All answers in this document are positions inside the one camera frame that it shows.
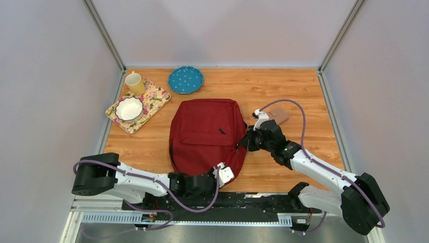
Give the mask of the brown leather wallet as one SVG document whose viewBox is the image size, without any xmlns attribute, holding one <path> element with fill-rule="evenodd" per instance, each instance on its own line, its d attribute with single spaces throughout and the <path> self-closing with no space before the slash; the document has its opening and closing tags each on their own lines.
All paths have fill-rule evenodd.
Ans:
<svg viewBox="0 0 429 243">
<path fill-rule="evenodd" d="M 281 125 L 283 122 L 289 120 L 290 116 L 282 108 L 275 108 L 270 110 L 268 113 L 269 119 L 274 120 L 277 125 Z"/>
</svg>

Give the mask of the red backpack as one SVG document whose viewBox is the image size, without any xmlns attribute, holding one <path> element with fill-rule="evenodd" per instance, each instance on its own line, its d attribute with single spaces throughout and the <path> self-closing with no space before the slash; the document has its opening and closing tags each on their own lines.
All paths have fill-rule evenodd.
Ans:
<svg viewBox="0 0 429 243">
<path fill-rule="evenodd" d="M 219 163 L 234 176 L 242 170 L 247 131 L 238 103 L 231 99 L 193 99 L 180 103 L 170 125 L 168 152 L 173 170 L 205 174 Z"/>
</svg>

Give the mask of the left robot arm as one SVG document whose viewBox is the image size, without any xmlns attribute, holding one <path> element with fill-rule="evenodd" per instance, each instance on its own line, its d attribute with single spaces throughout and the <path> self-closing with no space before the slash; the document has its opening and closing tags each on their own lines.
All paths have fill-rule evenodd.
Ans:
<svg viewBox="0 0 429 243">
<path fill-rule="evenodd" d="M 155 197 L 211 196 L 219 191 L 214 170 L 197 176 L 176 172 L 150 173 L 120 162 L 117 153 L 82 157 L 74 165 L 73 171 L 75 179 L 72 194 L 111 195 L 136 204 L 142 210 L 152 208 Z"/>
</svg>

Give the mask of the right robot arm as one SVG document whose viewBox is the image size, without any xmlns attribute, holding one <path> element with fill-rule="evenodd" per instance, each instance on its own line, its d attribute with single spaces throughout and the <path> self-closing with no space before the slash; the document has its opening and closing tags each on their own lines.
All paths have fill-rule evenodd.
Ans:
<svg viewBox="0 0 429 243">
<path fill-rule="evenodd" d="M 356 175 L 320 160 L 303 145 L 287 140 L 273 120 L 249 126 L 239 145 L 249 152 L 265 150 L 277 164 L 305 174 L 327 188 L 321 190 L 308 183 L 297 184 L 288 198 L 293 211 L 316 208 L 341 216 L 361 235 L 385 226 L 383 217 L 390 211 L 390 206 L 373 176 L 368 173 Z"/>
</svg>

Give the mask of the blue polka dot plate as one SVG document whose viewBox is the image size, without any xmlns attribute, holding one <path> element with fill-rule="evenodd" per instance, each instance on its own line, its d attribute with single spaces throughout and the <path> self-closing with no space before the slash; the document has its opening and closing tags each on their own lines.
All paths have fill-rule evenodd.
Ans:
<svg viewBox="0 0 429 243">
<path fill-rule="evenodd" d="M 198 91 L 204 83 L 202 72 L 192 66 L 182 66 L 175 69 L 168 77 L 170 89 L 178 94 L 192 94 Z"/>
</svg>

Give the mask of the floral rectangular tray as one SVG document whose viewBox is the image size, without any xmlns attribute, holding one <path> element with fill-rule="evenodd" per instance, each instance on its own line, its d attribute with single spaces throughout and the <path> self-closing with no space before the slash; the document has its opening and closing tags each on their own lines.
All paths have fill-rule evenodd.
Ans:
<svg viewBox="0 0 429 243">
<path fill-rule="evenodd" d="M 111 105 L 105 114 L 113 123 L 117 124 L 128 134 L 135 133 L 145 124 L 158 110 L 160 110 L 170 99 L 171 94 L 149 79 L 144 79 L 145 93 L 136 97 L 133 92 L 128 91 Z M 136 121 L 122 121 L 116 114 L 116 108 L 120 102 L 129 98 L 138 98 L 143 103 L 143 114 Z"/>
</svg>

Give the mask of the white scalloped bowl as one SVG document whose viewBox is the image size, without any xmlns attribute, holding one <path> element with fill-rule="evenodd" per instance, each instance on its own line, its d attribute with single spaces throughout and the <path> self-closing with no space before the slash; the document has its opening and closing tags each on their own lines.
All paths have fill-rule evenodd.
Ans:
<svg viewBox="0 0 429 243">
<path fill-rule="evenodd" d="M 115 115 L 124 122 L 135 122 L 143 114 L 143 102 L 136 97 L 120 101 L 115 108 Z"/>
</svg>

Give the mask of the yellow mug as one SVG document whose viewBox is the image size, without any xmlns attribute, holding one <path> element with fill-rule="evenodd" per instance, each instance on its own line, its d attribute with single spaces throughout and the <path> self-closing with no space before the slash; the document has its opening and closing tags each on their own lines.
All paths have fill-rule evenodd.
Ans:
<svg viewBox="0 0 429 243">
<path fill-rule="evenodd" d="M 136 96 L 142 96 L 145 93 L 144 81 L 140 74 L 133 71 L 124 81 L 129 90 Z"/>
</svg>

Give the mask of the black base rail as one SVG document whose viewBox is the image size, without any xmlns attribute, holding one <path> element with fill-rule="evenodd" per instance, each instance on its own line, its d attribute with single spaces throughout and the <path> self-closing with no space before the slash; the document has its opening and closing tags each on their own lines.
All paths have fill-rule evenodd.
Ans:
<svg viewBox="0 0 429 243">
<path fill-rule="evenodd" d="M 287 193 L 219 192 L 214 204 L 210 197 L 181 197 L 179 200 L 196 210 L 211 206 L 205 212 L 193 213 L 181 207 L 170 195 L 147 194 L 137 204 L 122 203 L 123 210 L 138 208 L 152 224 L 280 226 L 307 230 L 314 214 L 321 210 L 306 208 L 297 197 Z"/>
</svg>

